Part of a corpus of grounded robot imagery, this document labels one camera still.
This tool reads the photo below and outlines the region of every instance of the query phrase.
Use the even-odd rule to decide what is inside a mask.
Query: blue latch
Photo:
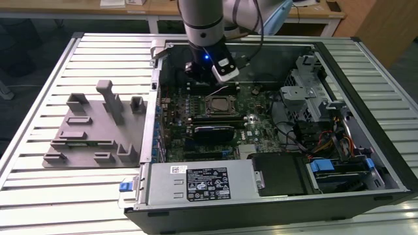
[[[119,192],[131,192],[133,191],[133,182],[121,182],[119,184]]]
[[[371,170],[374,168],[374,162],[371,158],[366,158],[366,163],[367,163],[368,169]]]
[[[334,170],[332,162],[328,159],[314,160],[310,165],[312,172]]]

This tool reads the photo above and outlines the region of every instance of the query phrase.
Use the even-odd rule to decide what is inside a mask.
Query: power supply label
[[[231,199],[227,168],[187,170],[187,200],[189,202]]]

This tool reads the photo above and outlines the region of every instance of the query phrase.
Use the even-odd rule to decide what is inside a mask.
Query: white cable
[[[219,91],[221,91],[221,89],[227,88],[228,86],[221,87],[217,91],[212,92],[207,97],[209,97],[211,95],[216,94]]]
[[[13,86],[6,86],[9,87],[42,87],[42,85],[13,85]]]

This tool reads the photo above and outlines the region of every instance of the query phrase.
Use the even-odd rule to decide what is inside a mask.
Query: motherboard
[[[254,83],[168,89],[161,99],[165,162],[233,160],[279,152],[270,115],[276,95]]]

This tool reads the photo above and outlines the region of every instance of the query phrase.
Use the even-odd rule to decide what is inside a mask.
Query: metal workbench
[[[0,160],[1,235],[140,235],[119,208],[119,182],[137,174],[123,169],[44,169],[42,154],[55,137],[71,93],[101,99],[99,79],[111,79],[121,100],[147,99],[153,39],[184,35],[84,34],[72,38],[51,77]],[[267,41],[322,41],[414,173],[418,173],[418,106],[363,44],[350,38],[266,37]],[[132,193],[125,199],[133,200]],[[233,229],[199,234],[416,234],[418,201],[384,206],[332,222]]]

